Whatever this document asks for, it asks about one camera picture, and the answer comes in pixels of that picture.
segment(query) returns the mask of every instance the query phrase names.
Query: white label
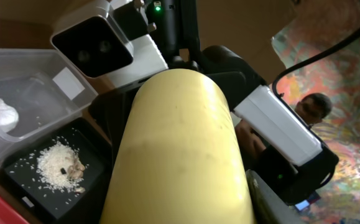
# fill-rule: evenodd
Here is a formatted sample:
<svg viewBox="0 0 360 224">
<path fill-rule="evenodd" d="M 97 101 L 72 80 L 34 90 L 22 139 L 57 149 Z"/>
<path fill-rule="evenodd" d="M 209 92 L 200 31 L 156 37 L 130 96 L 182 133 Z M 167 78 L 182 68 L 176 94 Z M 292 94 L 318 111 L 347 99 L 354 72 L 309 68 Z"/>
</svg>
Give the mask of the white label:
<svg viewBox="0 0 360 224">
<path fill-rule="evenodd" d="M 73 100 L 85 89 L 85 87 L 67 67 L 58 73 L 58 75 L 53 78 L 53 81 L 71 100 Z"/>
<path fill-rule="evenodd" d="M 29 206 L 29 208 L 35 206 L 27 197 L 23 197 L 22 200 Z"/>
</svg>

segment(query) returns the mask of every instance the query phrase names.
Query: pile of rice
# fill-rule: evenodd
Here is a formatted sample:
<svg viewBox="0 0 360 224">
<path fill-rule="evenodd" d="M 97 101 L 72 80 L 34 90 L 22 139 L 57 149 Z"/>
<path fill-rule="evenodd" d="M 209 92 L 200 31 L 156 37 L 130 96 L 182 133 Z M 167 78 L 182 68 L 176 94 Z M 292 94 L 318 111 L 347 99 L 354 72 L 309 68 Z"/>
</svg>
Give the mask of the pile of rice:
<svg viewBox="0 0 360 224">
<path fill-rule="evenodd" d="M 61 192 L 66 189 L 68 193 L 74 192 L 83 179 L 71 180 L 67 177 L 68 174 L 61 173 L 61 169 L 68 170 L 69 166 L 73 165 L 73 161 L 78 158 L 77 152 L 57 142 L 56 145 L 40 153 L 41 156 L 37 158 L 36 172 L 42 176 L 40 181 L 47 184 L 44 188 Z"/>
</svg>

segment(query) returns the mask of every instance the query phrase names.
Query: mural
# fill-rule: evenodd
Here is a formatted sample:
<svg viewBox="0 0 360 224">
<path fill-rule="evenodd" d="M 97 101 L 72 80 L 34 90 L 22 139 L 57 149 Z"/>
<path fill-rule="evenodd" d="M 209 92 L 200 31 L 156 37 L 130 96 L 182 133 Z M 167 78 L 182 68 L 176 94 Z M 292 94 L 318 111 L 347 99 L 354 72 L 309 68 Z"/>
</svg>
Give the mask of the mural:
<svg viewBox="0 0 360 224">
<path fill-rule="evenodd" d="M 287 67 L 336 44 L 360 26 L 360 0 L 301 1 L 298 17 L 273 40 Z M 360 39 L 340 52 L 284 77 L 278 84 L 294 105 L 305 95 L 328 95 L 334 108 L 313 129 L 340 162 L 322 197 L 300 214 L 308 223 L 360 223 Z"/>
</svg>

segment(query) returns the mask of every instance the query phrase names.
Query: person's arm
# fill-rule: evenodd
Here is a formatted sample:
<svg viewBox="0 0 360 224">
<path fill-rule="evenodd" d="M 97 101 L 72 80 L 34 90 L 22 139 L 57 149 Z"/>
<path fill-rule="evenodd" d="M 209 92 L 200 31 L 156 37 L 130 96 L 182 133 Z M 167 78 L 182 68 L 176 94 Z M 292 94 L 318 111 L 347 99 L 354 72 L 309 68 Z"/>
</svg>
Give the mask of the person's arm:
<svg viewBox="0 0 360 224">
<path fill-rule="evenodd" d="M 252 133 L 250 125 L 245 120 L 242 120 L 236 125 L 235 133 L 241 149 L 257 159 L 259 154 L 265 149 L 265 145 L 258 136 Z"/>
</svg>

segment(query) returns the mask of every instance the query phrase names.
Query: yellow cylinder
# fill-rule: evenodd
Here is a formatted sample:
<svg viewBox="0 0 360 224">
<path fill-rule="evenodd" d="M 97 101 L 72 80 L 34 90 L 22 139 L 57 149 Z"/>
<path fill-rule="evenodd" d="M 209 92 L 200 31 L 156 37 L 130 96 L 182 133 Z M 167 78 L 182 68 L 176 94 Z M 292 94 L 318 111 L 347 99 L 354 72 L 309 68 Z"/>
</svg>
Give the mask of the yellow cylinder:
<svg viewBox="0 0 360 224">
<path fill-rule="evenodd" d="M 176 69 L 143 84 L 101 223 L 254 223 L 228 105 L 212 80 Z"/>
</svg>

